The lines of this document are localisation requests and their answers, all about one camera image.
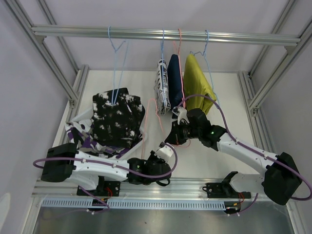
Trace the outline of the white black lettered trousers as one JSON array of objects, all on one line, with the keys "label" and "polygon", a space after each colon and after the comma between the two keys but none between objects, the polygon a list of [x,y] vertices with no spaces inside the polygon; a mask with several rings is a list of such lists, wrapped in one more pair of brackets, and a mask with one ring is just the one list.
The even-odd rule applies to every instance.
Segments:
[{"label": "white black lettered trousers", "polygon": [[154,91],[157,113],[159,115],[164,115],[171,109],[171,104],[169,101],[167,64],[166,61],[162,59],[160,59],[157,63]]}]

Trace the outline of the navy blue trousers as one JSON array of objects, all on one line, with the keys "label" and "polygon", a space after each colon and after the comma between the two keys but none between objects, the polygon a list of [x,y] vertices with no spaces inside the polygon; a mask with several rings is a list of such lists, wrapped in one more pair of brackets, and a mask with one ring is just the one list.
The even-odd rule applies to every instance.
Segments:
[{"label": "navy blue trousers", "polygon": [[167,73],[169,86],[169,101],[172,110],[174,107],[178,106],[183,99],[179,58],[177,54],[171,55]]}]

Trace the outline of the black white patterned trousers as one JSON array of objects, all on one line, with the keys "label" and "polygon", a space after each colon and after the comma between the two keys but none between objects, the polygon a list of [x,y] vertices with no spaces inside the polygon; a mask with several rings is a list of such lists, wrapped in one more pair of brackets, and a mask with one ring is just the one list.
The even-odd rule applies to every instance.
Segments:
[{"label": "black white patterned trousers", "polygon": [[127,88],[97,93],[92,97],[94,140],[105,146],[131,148],[140,138],[145,108],[139,96]]}]

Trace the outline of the purple camouflage trousers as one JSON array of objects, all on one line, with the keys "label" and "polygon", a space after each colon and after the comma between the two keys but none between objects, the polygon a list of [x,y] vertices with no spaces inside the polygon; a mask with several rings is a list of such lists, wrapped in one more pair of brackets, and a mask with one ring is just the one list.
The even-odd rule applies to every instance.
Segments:
[{"label": "purple camouflage trousers", "polygon": [[67,122],[64,128],[70,142],[76,144],[79,151],[92,156],[116,159],[126,157],[130,154],[129,148],[107,146],[93,139],[91,136],[92,121],[90,119]]}]

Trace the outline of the white plastic basket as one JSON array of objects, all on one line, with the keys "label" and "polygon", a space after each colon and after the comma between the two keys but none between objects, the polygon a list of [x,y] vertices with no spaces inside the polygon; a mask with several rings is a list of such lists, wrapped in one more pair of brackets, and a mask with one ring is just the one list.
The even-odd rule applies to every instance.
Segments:
[{"label": "white plastic basket", "polygon": [[[77,115],[76,117],[71,119],[69,122],[71,122],[71,121],[80,121],[80,120],[84,120],[84,119],[90,119],[91,120],[92,115],[93,115],[93,109],[92,108],[88,108],[85,112]],[[129,152],[130,154],[132,154],[136,149],[138,149],[142,145],[142,143],[147,139],[146,136],[145,137],[142,136],[142,133],[143,133],[143,128],[142,127],[140,127],[140,129],[139,129],[139,133],[140,133],[139,139],[137,141],[135,141],[132,144],[132,146],[129,148],[130,149],[130,152]]]}]

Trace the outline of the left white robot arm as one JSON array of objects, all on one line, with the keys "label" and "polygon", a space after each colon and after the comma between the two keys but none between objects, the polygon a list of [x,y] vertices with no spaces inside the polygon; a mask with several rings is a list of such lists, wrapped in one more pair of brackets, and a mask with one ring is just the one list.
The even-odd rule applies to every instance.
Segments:
[{"label": "left white robot arm", "polygon": [[60,183],[69,181],[93,195],[100,195],[105,190],[101,181],[110,178],[135,185],[149,185],[169,181],[172,168],[169,159],[176,155],[173,147],[162,143],[156,151],[151,151],[148,159],[108,159],[93,156],[77,150],[73,143],[66,143],[50,148],[47,157],[34,162],[34,166],[43,162],[41,180]]}]

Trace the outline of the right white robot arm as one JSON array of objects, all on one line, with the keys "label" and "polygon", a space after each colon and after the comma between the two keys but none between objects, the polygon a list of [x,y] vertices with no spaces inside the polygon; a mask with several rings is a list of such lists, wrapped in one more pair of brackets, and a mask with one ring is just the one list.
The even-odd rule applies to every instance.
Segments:
[{"label": "right white robot arm", "polygon": [[196,138],[205,147],[233,156],[257,171],[257,174],[229,173],[222,185],[225,196],[253,192],[265,194],[278,205],[286,205],[301,185],[298,168],[288,153],[277,155],[247,144],[225,128],[212,125],[198,108],[187,111],[183,107],[175,107],[173,113],[177,120],[172,122],[165,140],[167,143],[181,145]]}]

